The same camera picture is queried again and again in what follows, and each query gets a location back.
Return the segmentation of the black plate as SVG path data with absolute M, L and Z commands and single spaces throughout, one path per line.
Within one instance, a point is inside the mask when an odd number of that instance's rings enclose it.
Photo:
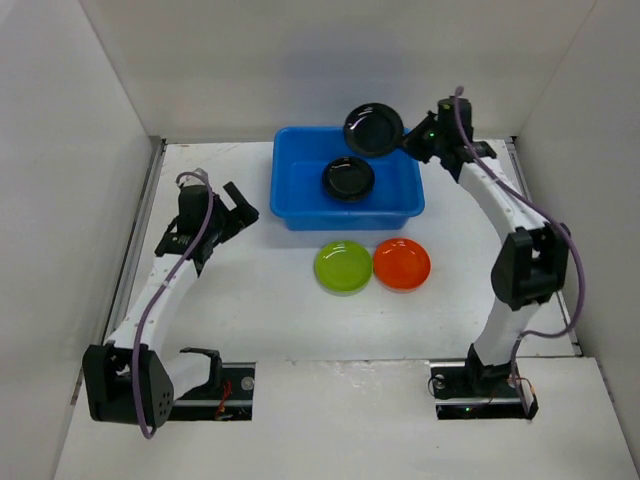
M 346 145 L 357 155 L 378 158 L 400 146 L 404 124 L 388 105 L 367 103 L 352 110 L 343 125 Z
M 375 173 L 370 164 L 361 158 L 340 157 L 324 168 L 322 185 L 325 192 L 336 200 L 359 202 L 373 191 Z

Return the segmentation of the green plate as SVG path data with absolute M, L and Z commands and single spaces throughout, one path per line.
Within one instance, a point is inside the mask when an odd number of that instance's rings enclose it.
M 373 275 L 369 251 L 351 240 L 330 242 L 317 253 L 314 274 L 328 292 L 351 295 L 363 290 Z

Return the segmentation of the orange plate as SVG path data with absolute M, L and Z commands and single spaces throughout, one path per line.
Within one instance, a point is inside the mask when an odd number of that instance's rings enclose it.
M 388 289 L 409 292 L 421 287 L 431 274 L 431 258 L 416 241 L 391 238 L 382 242 L 373 254 L 376 278 Z

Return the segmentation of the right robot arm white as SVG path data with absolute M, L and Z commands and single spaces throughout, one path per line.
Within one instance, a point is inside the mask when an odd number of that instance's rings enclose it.
M 451 96 L 402 140 L 412 158 L 441 166 L 478 204 L 502 243 L 491 269 L 494 304 L 480 336 L 469 348 L 463 371 L 466 388 L 488 395 L 515 365 L 513 352 L 539 308 L 566 278 L 566 231 L 528 204 L 486 142 L 472 141 L 472 108 Z

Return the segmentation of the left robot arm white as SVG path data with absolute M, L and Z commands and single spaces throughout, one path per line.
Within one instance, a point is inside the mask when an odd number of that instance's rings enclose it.
M 120 325 L 99 345 L 87 347 L 82 371 L 91 418 L 136 425 L 147 439 L 168 421 L 191 420 L 182 406 L 192 394 L 215 402 L 212 420 L 228 420 L 227 403 L 239 385 L 215 349 L 186 347 L 161 358 L 169 326 L 182 300 L 201 277 L 215 247 L 259 218 L 232 182 L 228 208 L 203 175 L 178 178 L 178 213 L 154 250 L 152 269 Z

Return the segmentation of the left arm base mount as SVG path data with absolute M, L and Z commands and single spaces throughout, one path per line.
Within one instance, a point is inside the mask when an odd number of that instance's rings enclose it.
M 255 363 L 223 363 L 219 386 L 203 385 L 179 397 L 170 421 L 251 421 Z

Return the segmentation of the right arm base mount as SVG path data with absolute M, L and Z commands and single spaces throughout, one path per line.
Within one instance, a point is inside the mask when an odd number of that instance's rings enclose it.
M 438 420 L 532 420 L 539 411 L 533 385 L 509 366 L 475 380 L 464 361 L 431 362 L 427 388 Z

